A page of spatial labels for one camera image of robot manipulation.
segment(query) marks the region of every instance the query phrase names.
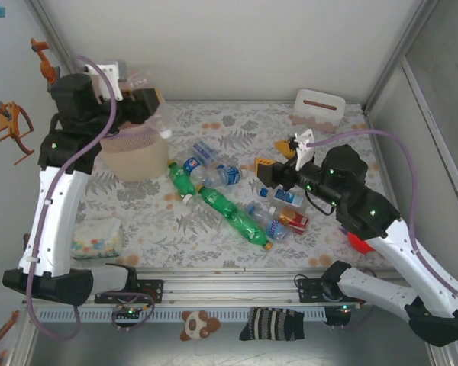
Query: bottle cap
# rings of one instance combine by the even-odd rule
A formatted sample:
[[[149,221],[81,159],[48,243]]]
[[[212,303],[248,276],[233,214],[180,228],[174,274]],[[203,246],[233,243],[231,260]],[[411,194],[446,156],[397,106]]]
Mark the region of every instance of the bottle cap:
[[[270,250],[273,247],[272,242],[266,242],[265,246],[263,247],[265,250]]]
[[[255,210],[256,210],[256,206],[252,204],[251,206],[247,208],[247,214],[252,215]]]
[[[268,190],[266,188],[261,188],[258,195],[261,197],[266,197],[268,195]]]
[[[183,204],[187,204],[189,201],[190,201],[190,198],[193,197],[193,194],[187,194],[184,198],[183,198]]]
[[[173,135],[173,132],[171,130],[160,131],[160,136],[165,140],[169,139],[172,135]]]

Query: floor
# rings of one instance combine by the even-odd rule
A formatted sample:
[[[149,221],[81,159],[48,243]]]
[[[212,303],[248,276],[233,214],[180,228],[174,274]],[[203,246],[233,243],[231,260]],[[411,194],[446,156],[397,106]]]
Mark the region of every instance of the floor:
[[[352,322],[368,311],[357,314]],[[71,332],[73,324],[54,330]],[[424,343],[407,324],[375,309],[357,329],[330,331],[323,323],[305,323],[305,339],[294,342],[239,341],[243,323],[222,323],[201,341],[181,342],[181,323],[147,323],[131,334],[107,324],[84,324],[68,342],[39,335],[27,365],[70,366],[423,366],[429,365]]]
[[[203,138],[221,152],[225,162],[248,169],[246,179],[233,188],[224,189],[224,194],[241,207],[264,205],[256,199],[259,181],[254,175],[254,158],[262,156],[284,161],[273,143],[306,128],[292,126],[291,104],[173,103],[170,107],[174,129],[172,139],[168,140],[169,155],[179,156],[189,141]],[[366,126],[360,106],[348,104],[338,133]],[[314,134],[316,140],[330,136],[318,131]],[[350,144],[369,165],[368,186],[383,193],[381,172],[369,137],[356,136],[342,143]],[[315,150],[317,164],[327,150],[328,147]],[[206,225],[180,202],[165,175],[154,180],[124,183],[98,159],[79,205],[77,223],[103,217],[120,218],[124,230],[123,253],[110,262],[116,260],[139,267],[327,267],[336,260],[358,266],[388,266],[378,253],[361,255],[352,249],[347,237],[339,231],[340,224],[334,216],[326,217],[313,207],[305,214],[311,219],[306,233],[275,243],[271,251],[265,252],[246,242],[228,225],[219,230]],[[89,262],[76,267],[92,265]]]

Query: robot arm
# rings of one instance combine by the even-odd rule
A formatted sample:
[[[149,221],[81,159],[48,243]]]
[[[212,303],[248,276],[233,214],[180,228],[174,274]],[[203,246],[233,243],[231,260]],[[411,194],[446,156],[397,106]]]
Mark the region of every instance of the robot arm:
[[[357,297],[391,311],[433,345],[456,341],[458,294],[451,294],[419,261],[400,213],[385,197],[365,186],[368,166],[358,154],[343,145],[330,149],[321,166],[314,164],[313,159],[299,169],[296,166],[297,156],[285,164],[256,158],[256,174],[264,185],[282,185],[287,190],[297,185],[306,194],[331,205],[344,229],[366,240],[412,286],[396,286],[347,263],[335,262],[322,277],[329,291],[336,297]],[[419,243],[418,246],[430,266],[458,290],[458,280]]]
[[[110,70],[109,81],[114,85],[117,85],[119,78],[124,74],[121,65],[122,63],[109,63],[100,66]],[[85,71],[93,74],[91,69]],[[154,89],[123,92],[120,92],[119,88],[113,89],[117,100],[117,113],[109,133],[117,133],[119,127],[127,121],[142,124],[159,106],[160,101]],[[110,102],[105,101],[107,97],[103,90],[104,88],[99,103],[92,87],[92,80],[83,74],[63,76],[48,87],[48,92],[56,102],[58,113],[53,117],[50,133],[40,147],[40,190],[31,237],[18,268],[5,271],[2,283],[6,287],[25,293],[27,276],[34,261],[36,265],[32,295],[36,298],[79,306],[85,303],[91,294],[137,290],[136,273],[133,268],[106,265],[77,270],[70,266],[76,212],[88,178],[92,174],[95,157],[101,150],[100,144],[95,145],[68,167],[57,182],[52,197],[46,199],[60,167],[90,144],[107,125]],[[61,129],[56,128],[58,121]],[[48,205],[48,210],[44,224],[40,225],[44,205]],[[40,227],[43,229],[39,252],[34,258],[32,243]]]

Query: white bottle cap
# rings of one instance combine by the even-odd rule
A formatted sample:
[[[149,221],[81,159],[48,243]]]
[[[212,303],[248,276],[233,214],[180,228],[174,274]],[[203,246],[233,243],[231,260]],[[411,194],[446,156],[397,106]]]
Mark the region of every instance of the white bottle cap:
[[[172,135],[173,135],[173,132],[171,130],[160,131],[160,136],[165,140],[169,139]]]
[[[183,204],[187,204],[189,201],[190,201],[190,198],[192,198],[193,195],[191,194],[187,194],[184,198],[183,198]]]

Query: green soda bottle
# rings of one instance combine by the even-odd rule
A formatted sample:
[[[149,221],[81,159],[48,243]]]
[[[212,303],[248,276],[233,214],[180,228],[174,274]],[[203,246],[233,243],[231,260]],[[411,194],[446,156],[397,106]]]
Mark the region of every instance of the green soda bottle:
[[[273,244],[266,238],[265,230],[243,211],[237,210],[227,221],[248,242],[262,246],[265,250],[270,250],[273,247]]]
[[[185,170],[175,163],[174,160],[168,161],[169,179],[178,190],[179,195],[184,198],[187,194],[196,195],[197,191],[190,177],[186,174]]]
[[[237,206],[224,197],[224,195],[218,190],[199,185],[197,186],[197,191],[202,196],[202,199],[206,204],[224,215],[226,219],[229,219],[232,216],[232,213],[237,211]]]

